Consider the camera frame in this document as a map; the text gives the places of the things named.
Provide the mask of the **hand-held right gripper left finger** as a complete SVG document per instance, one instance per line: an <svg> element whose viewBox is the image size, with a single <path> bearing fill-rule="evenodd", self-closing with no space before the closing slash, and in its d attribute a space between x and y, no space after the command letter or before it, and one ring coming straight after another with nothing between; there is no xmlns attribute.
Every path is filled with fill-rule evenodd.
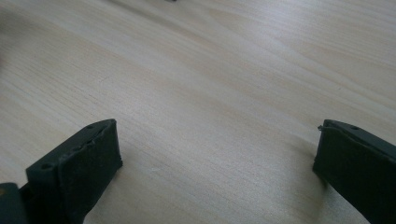
<svg viewBox="0 0 396 224"><path fill-rule="evenodd" d="M121 168L117 122L90 124L26 169L20 189L32 224L82 224Z"/></svg>

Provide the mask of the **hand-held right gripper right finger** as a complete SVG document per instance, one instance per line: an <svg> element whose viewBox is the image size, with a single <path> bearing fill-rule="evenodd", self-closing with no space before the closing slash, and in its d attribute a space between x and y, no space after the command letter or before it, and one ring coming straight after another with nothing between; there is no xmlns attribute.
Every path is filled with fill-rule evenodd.
<svg viewBox="0 0 396 224"><path fill-rule="evenodd" d="M337 120L318 129L313 171L371 224L396 224L396 146Z"/></svg>

